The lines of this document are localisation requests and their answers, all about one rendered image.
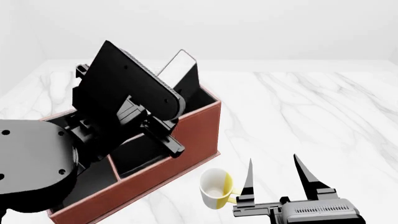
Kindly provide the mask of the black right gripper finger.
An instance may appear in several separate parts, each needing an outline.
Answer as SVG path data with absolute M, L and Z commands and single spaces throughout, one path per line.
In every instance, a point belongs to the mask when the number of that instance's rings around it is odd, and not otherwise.
M 331 188 L 320 182 L 294 154 L 295 167 L 297 169 L 300 181 L 302 183 L 305 195 L 308 200 L 326 200 L 337 199 L 338 194 L 334 188 Z
M 252 160 L 249 160 L 248 174 L 240 196 L 236 197 L 237 207 L 254 207 L 254 186 L 253 186 L 253 169 Z

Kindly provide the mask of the white smartphone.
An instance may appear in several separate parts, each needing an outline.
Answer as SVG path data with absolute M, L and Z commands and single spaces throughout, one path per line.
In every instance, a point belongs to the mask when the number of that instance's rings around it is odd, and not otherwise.
M 174 110 L 174 118 L 183 114 L 190 98 L 200 89 L 197 61 L 186 51 L 180 50 L 157 74 L 157 78 L 171 87 L 184 102 L 174 102 L 169 91 L 158 94 L 168 110 Z

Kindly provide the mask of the red-brown leather caddy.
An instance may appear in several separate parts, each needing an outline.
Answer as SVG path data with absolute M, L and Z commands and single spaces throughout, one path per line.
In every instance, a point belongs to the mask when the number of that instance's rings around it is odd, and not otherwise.
M 167 156 L 154 141 L 140 134 L 79 175 L 71 194 L 47 210 L 54 224 L 95 224 L 161 186 L 215 158 L 221 101 L 205 87 L 190 99 L 172 137 L 185 150 Z

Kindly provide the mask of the white and yellow mug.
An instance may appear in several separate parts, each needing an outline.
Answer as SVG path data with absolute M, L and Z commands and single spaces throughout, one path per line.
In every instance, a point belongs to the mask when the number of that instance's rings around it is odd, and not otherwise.
M 242 190 L 234 188 L 232 176 L 220 168 L 204 171 L 200 177 L 199 189 L 203 203 L 210 209 L 218 210 L 227 203 L 237 204 L 231 195 L 240 195 Z

